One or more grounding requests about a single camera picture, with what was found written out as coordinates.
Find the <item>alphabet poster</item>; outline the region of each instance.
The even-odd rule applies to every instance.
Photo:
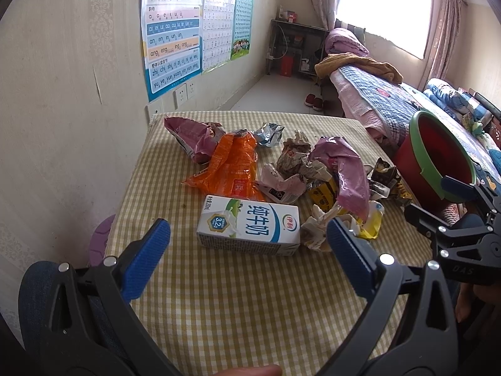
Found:
[[[235,0],[204,0],[202,69],[210,71],[231,59]]]
[[[236,0],[233,48],[231,59],[237,59],[249,53],[251,48],[252,7],[254,0]]]
[[[152,101],[202,72],[202,0],[142,0],[146,88]]]
[[[141,0],[149,101],[247,55],[254,0]]]

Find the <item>pink blanket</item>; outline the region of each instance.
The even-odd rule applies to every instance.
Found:
[[[325,52],[328,54],[350,52],[358,56],[369,56],[369,51],[355,35],[344,28],[335,28],[325,40]]]

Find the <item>white wall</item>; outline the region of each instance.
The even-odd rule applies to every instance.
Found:
[[[391,9],[392,2],[388,0],[388,9]],[[280,4],[284,10],[291,10],[297,13],[297,21],[305,25],[322,26],[322,22],[315,13],[311,0],[280,0]],[[435,30],[438,13],[442,0],[434,0],[431,30]],[[366,33],[367,49],[370,51],[370,56],[380,62],[389,62],[394,65],[402,74],[404,82],[418,87],[423,76],[426,65],[426,58],[429,56],[430,46],[425,52],[425,59],[421,60],[414,55],[397,47],[391,41],[388,41],[380,36]]]
[[[255,0],[250,54],[197,77],[181,110],[216,109],[264,72],[276,6]],[[147,131],[139,19],[140,0],[14,0],[0,21],[0,309],[13,327],[30,263],[86,264],[121,202]]]
[[[474,89],[501,108],[501,24],[490,7],[470,4],[448,78]]]

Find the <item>yellow towel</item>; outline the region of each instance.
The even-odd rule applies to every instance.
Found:
[[[324,77],[346,65],[356,66],[365,72],[369,72],[369,74],[381,77],[396,85],[403,82],[402,75],[393,65],[386,62],[376,62],[372,58],[355,54],[329,54],[322,62],[315,65],[315,72],[318,77],[324,79]]]

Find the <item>blue quilt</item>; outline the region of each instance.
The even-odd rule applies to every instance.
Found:
[[[343,66],[339,71],[378,114],[386,130],[386,137],[395,148],[399,148],[404,142],[414,113],[428,110],[457,137],[473,161],[501,182],[501,176],[482,144],[422,92],[406,84],[394,85],[354,66]]]
[[[409,131],[409,121],[419,108],[417,102],[399,85],[362,69],[343,66],[339,70],[378,114],[390,143],[400,147]]]

